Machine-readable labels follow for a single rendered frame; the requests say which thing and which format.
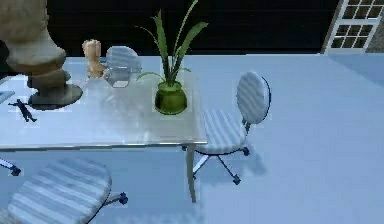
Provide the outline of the white paned window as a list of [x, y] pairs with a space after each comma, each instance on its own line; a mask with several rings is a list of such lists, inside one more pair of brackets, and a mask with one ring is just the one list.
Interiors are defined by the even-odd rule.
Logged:
[[384, 0], [338, 0], [321, 54], [364, 54], [384, 17]]

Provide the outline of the small tan figurine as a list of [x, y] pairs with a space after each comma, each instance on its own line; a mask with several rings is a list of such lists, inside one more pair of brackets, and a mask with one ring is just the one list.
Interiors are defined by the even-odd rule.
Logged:
[[90, 78], [103, 77], [106, 67], [100, 62], [101, 42], [95, 39], [85, 40], [82, 44], [82, 48], [88, 61], [88, 76]]

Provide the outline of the small dark figurine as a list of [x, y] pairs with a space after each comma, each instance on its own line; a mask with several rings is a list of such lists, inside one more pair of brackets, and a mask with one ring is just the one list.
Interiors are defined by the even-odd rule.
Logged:
[[17, 99], [15, 103], [10, 103], [10, 106], [18, 107], [22, 116], [26, 122], [36, 122], [36, 119], [32, 116], [31, 112], [27, 108], [27, 104], [23, 103], [20, 99]]

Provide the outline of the glass top table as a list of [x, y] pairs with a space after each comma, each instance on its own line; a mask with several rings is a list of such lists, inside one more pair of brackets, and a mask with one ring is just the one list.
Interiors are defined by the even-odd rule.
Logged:
[[163, 115], [154, 109], [157, 80], [145, 76], [125, 88], [113, 88], [103, 79], [86, 76], [84, 58], [67, 59], [64, 69], [71, 82], [83, 90], [74, 104], [58, 110], [31, 113], [26, 122], [11, 104], [25, 100], [34, 91], [22, 75], [0, 80], [0, 91], [13, 95], [0, 104], [0, 152], [184, 146], [189, 193], [196, 199], [193, 179], [194, 150], [207, 142], [199, 96], [198, 76], [178, 76], [187, 95], [187, 109], [177, 115]]

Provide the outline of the large beige stone statue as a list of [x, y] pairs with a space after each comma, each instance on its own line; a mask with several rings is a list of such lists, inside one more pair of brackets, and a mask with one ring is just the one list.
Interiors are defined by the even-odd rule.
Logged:
[[82, 89], [68, 84], [63, 69], [66, 52], [48, 31], [47, 0], [0, 0], [0, 40], [8, 48], [7, 64], [28, 77], [37, 92], [28, 104], [37, 110], [54, 110], [75, 103]]

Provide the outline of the green potted house plant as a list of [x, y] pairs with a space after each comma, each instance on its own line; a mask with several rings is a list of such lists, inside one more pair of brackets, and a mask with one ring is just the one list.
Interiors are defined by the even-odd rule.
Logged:
[[160, 82], [157, 84], [154, 108], [163, 115], [176, 115], [183, 112], [188, 107], [188, 100], [183, 90], [183, 84], [177, 80], [177, 76], [181, 71], [190, 71], [189, 68], [181, 66], [182, 61], [190, 49], [190, 45], [193, 40], [208, 27], [207, 22], [196, 23], [187, 32], [183, 41], [181, 41], [181, 36], [187, 20], [198, 3], [199, 0], [193, 0], [184, 15], [179, 31], [176, 35], [172, 54], [168, 53], [167, 37], [163, 27], [161, 10], [158, 11], [156, 16], [152, 17], [156, 27], [156, 34], [153, 34], [147, 28], [142, 27], [142, 30], [146, 31], [152, 37], [153, 42], [158, 49], [163, 74], [160, 75], [159, 73], [151, 71], [142, 72], [137, 76], [136, 80], [140, 80], [147, 75], [155, 75], [160, 78]]

